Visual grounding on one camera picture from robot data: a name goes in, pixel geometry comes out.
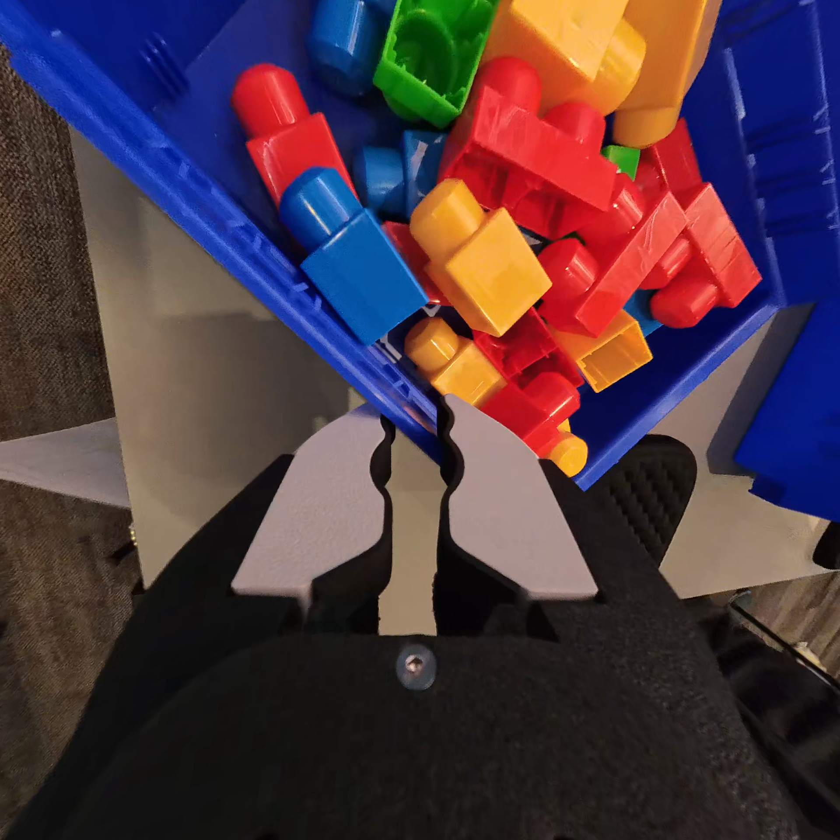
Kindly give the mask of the blue plastic bin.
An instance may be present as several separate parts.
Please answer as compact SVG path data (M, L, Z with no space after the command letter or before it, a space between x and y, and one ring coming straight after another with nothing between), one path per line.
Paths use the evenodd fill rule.
M70 125L433 459L437 398L396 334L364 347L300 272L297 243L250 159L229 99L269 62L297 78L339 150L397 144L406 121L374 90L325 88L306 40L312 2L2 2L13 67ZM681 403L775 311L838 299L838 2L722 2L686 118L762 275L735 309L653 334L653 360L574 415L583 488Z
M735 455L751 492L839 521L839 302L814 306Z

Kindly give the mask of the blue toy block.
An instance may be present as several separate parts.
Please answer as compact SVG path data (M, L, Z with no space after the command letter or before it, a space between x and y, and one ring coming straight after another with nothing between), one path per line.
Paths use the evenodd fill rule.
M364 347L428 304L376 216L335 169L301 173L281 197L279 218L306 253L301 269Z
M447 138L446 132L408 129L396 148L360 149L352 177L362 205L380 218L407 223L438 182Z
M653 317L650 302L656 290L636 290L624 306L624 311L634 318L645 339L662 328L662 323Z
M308 56L325 87L348 98L371 91L395 5L395 1L315 3Z

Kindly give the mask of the black round mat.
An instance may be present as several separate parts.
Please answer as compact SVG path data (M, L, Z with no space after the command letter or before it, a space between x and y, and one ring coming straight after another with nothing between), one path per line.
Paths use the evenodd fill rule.
M588 489L587 495L620 518L659 567L697 484L697 459L677 439L649 434Z

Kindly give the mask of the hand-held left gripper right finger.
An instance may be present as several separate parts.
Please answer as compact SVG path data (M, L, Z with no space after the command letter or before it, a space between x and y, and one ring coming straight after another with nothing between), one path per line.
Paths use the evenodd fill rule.
M437 412L445 546L528 601L599 592L542 462L512 431L456 395Z

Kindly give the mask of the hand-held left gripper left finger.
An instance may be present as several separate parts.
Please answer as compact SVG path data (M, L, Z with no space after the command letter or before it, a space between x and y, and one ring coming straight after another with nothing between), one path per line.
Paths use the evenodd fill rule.
M314 631L376 631L392 578L395 429L375 410L330 422L292 457L232 581L290 600Z

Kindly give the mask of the grey desk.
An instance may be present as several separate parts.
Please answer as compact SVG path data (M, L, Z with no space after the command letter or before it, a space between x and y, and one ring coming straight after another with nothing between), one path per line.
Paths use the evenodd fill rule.
M277 456L360 398L70 130L143 582ZM662 571L682 597L817 577L826 522L723 465L809 308L763 326L654 432L688 445L695 493Z

